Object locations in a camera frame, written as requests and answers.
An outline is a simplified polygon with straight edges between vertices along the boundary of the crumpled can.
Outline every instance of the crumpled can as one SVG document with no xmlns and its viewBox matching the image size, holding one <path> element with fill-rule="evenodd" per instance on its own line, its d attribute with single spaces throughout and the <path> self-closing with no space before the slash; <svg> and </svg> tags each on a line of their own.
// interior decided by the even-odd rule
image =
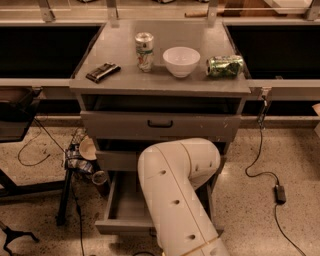
<svg viewBox="0 0 320 256">
<path fill-rule="evenodd" d="M 243 58 L 239 55 L 214 56 L 207 60 L 207 76 L 236 77 L 243 72 Z"/>
<path fill-rule="evenodd" d="M 82 174 L 92 174 L 93 173 L 93 165 L 86 160 L 80 159 L 69 159 L 68 160 L 68 168 L 76 169 L 76 172 Z"/>
</svg>

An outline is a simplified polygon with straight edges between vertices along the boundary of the soda can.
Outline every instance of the soda can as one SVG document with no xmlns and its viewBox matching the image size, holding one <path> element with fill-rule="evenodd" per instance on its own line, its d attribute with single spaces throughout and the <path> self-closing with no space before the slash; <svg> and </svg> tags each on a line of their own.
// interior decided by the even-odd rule
<svg viewBox="0 0 320 256">
<path fill-rule="evenodd" d="M 138 57 L 138 67 L 143 72 L 149 72 L 153 65 L 153 35 L 147 32 L 141 32 L 136 34 L 136 53 Z"/>
<path fill-rule="evenodd" d="M 243 71 L 243 59 L 239 55 L 215 56 L 207 60 L 207 76 L 236 77 Z"/>
</svg>

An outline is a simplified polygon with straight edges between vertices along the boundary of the white bowl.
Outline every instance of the white bowl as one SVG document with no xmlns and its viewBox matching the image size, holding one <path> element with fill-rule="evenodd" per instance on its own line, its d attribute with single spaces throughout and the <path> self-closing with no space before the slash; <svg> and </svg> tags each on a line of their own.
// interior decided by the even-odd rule
<svg viewBox="0 0 320 256">
<path fill-rule="evenodd" d="M 175 77 L 188 76 L 198 65 L 200 54 L 188 47 L 173 47 L 163 53 L 167 69 Z"/>
</svg>

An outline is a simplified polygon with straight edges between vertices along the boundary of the black plug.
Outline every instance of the black plug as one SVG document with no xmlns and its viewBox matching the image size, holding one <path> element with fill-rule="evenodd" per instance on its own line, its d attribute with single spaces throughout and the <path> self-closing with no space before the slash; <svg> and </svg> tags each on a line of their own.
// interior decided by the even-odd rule
<svg viewBox="0 0 320 256">
<path fill-rule="evenodd" d="M 274 191 L 276 193 L 277 204 L 284 204 L 287 201 L 284 186 L 276 185 Z"/>
</svg>

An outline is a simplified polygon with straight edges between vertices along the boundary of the drawer handle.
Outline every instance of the drawer handle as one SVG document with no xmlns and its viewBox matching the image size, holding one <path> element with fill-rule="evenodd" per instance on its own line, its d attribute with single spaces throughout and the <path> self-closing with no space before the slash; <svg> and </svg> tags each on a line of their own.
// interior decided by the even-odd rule
<svg viewBox="0 0 320 256">
<path fill-rule="evenodd" d="M 170 120 L 166 123 L 157 123 L 153 122 L 152 120 L 148 120 L 148 126 L 151 128 L 170 128 L 173 126 L 173 121 Z"/>
</svg>

